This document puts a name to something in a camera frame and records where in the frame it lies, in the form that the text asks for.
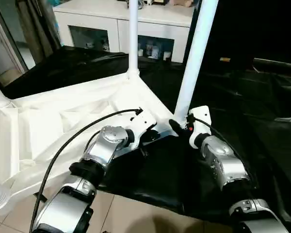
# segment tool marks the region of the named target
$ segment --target black surface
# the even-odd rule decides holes
[[[19,98],[123,73],[128,57],[64,47],[5,89]],[[183,66],[139,60],[141,77],[174,111]],[[201,73],[191,107],[208,105],[212,125],[234,145],[260,198],[291,227],[291,78],[226,67]],[[209,221],[228,223],[225,197],[188,141],[167,137],[115,159],[101,190]]]
[[[189,56],[198,19],[194,11],[184,62]],[[254,58],[291,63],[291,0],[219,1],[203,59],[203,68],[214,72],[220,58],[230,58],[233,68],[290,73],[291,66],[265,65]]]
[[[248,180],[236,180],[227,183],[222,188],[222,192],[226,197],[224,203],[227,208],[230,208],[233,204],[242,200],[259,198],[260,195],[260,193],[255,194],[255,189]]]

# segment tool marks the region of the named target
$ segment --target glass cabinet door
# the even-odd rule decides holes
[[[55,17],[63,45],[120,52],[116,19],[62,12]]]
[[[129,21],[118,20],[120,51],[129,52]],[[138,22],[139,55],[183,62],[190,28]]]
[[[0,0],[0,18],[3,20],[2,23],[5,24],[5,27],[2,27],[7,30],[5,34],[10,39],[11,45],[15,46],[13,48],[15,53],[21,56],[18,59],[24,69],[31,69],[35,66],[35,62],[24,37],[15,0]]]

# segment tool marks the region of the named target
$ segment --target cabinet door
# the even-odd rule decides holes
[[[116,19],[54,13],[63,45],[120,52]]]
[[[120,51],[129,52],[129,21],[118,20],[118,34],[120,41]],[[138,43],[144,44],[144,37],[149,37],[147,40],[159,41],[160,38],[169,39],[172,42],[172,58],[173,62],[183,62],[186,42],[188,40],[190,28],[178,27],[164,24],[138,22]]]

